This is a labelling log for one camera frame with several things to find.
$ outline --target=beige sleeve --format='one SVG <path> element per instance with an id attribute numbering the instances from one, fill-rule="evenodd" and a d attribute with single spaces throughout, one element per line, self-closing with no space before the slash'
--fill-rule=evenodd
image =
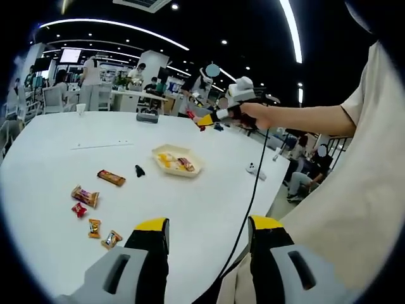
<path id="1" fill-rule="evenodd" d="M 363 109 L 364 105 L 366 73 L 367 66 L 364 68 L 363 73 L 361 74 L 360 85 L 358 88 L 344 103 L 340 105 L 355 125 L 357 125 L 359 122 L 361 110 Z"/>

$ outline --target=white shirt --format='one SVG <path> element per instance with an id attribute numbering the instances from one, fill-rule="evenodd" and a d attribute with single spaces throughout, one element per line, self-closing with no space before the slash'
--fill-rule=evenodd
<path id="1" fill-rule="evenodd" d="M 349 288 L 378 274 L 405 216 L 405 92 L 378 42 L 342 106 L 357 129 L 344 161 L 282 219 L 295 243 L 335 266 Z"/>
<path id="2" fill-rule="evenodd" d="M 143 80 L 144 79 L 142 72 L 139 72 L 136 68 L 133 68 L 131 71 L 129 71 L 128 77 L 131 78 L 132 80 L 135 80 L 135 79 Z"/>
<path id="3" fill-rule="evenodd" d="M 83 86 L 95 86 L 101 84 L 100 66 L 94 66 L 93 59 L 88 59 L 84 62 L 84 68 L 87 68 L 87 75 L 83 81 Z"/>
<path id="4" fill-rule="evenodd" d="M 62 100 L 64 101 L 66 98 L 66 94 L 68 92 L 68 85 L 66 82 L 60 82 L 59 84 L 56 84 L 55 87 L 58 87 L 59 90 L 62 93 Z"/>

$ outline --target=white cup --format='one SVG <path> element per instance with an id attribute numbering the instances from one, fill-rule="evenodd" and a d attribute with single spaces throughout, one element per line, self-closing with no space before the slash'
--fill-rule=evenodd
<path id="1" fill-rule="evenodd" d="M 76 104 L 76 112 L 82 116 L 84 113 L 84 110 L 86 109 L 86 104 L 85 103 L 78 103 Z"/>

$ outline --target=person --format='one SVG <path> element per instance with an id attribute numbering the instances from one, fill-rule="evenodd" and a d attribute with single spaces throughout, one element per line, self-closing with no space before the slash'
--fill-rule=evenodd
<path id="1" fill-rule="evenodd" d="M 68 100 L 68 96 L 66 95 L 68 92 L 68 84 L 66 83 L 66 77 L 67 77 L 68 73 L 66 72 L 66 70 L 61 69 L 56 73 L 56 77 L 55 77 L 55 83 L 54 83 L 54 87 L 57 87 L 60 89 L 61 94 L 62 94 L 62 100 L 64 103 L 67 102 Z"/>
<path id="2" fill-rule="evenodd" d="M 314 191 L 326 178 L 329 171 L 329 166 L 332 162 L 332 157 L 325 155 L 321 157 L 318 152 L 312 158 L 313 165 L 311 166 L 308 175 L 301 172 L 292 173 L 291 182 L 289 185 L 288 200 L 293 200 L 298 195 L 300 186 L 304 186 L 309 192 Z"/>
<path id="3" fill-rule="evenodd" d="M 14 91 L 15 91 L 15 94 L 17 94 L 17 95 L 18 95 L 18 86 L 20 86 L 20 79 L 19 78 L 17 78 L 15 80 L 15 83 L 14 83 Z"/>
<path id="4" fill-rule="evenodd" d="M 34 80 L 35 77 L 35 73 L 34 73 L 34 66 L 30 66 L 30 72 L 29 74 L 25 77 L 25 81 L 24 81 L 24 86 L 25 87 L 32 87 L 32 81 Z"/>
<path id="5" fill-rule="evenodd" d="M 157 77 L 152 77 L 152 82 L 150 83 L 150 84 L 147 84 L 146 86 L 145 86 L 145 88 L 144 88 L 144 90 L 145 91 L 148 91 L 148 90 L 156 90 L 156 87 L 158 86 L 157 85 L 157 83 L 158 83 L 158 78 Z"/>
<path id="6" fill-rule="evenodd" d="M 178 110 L 178 117 L 188 118 L 187 110 L 196 112 L 196 117 L 203 117 L 209 113 L 207 110 L 210 105 L 208 104 L 208 95 L 213 85 L 213 79 L 208 77 L 203 68 L 200 68 L 197 73 L 189 77 L 181 88 L 184 95 L 184 100 Z M 195 106 L 198 103 L 203 111 Z"/>
<path id="7" fill-rule="evenodd" d="M 129 71 L 128 73 L 128 78 L 131 78 L 132 82 L 136 82 L 136 81 L 143 81 L 144 80 L 144 76 L 142 75 L 143 71 L 146 68 L 146 64 L 145 63 L 139 63 L 138 67 L 134 67 L 131 71 Z"/>
<path id="8" fill-rule="evenodd" d="M 300 172 L 302 170 L 304 166 L 304 160 L 302 159 L 302 156 L 305 152 L 305 147 L 307 143 L 308 143 L 308 135 L 307 134 L 301 135 L 296 145 L 289 153 L 290 163 L 287 172 L 285 173 L 284 176 L 283 182 L 284 184 L 291 180 L 291 175 L 293 174 L 293 172 Z"/>
<path id="9" fill-rule="evenodd" d="M 99 63 L 95 56 L 84 62 L 83 75 L 79 80 L 79 102 L 85 103 L 86 111 L 98 111 L 97 86 L 101 84 Z"/>

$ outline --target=human hand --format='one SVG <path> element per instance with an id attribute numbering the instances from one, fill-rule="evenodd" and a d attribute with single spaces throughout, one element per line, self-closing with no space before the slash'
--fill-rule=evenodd
<path id="1" fill-rule="evenodd" d="M 259 129 L 266 130 L 273 126 L 269 116 L 270 108 L 258 103 L 243 103 L 240 106 L 242 113 L 248 114 L 256 119 L 256 126 Z"/>

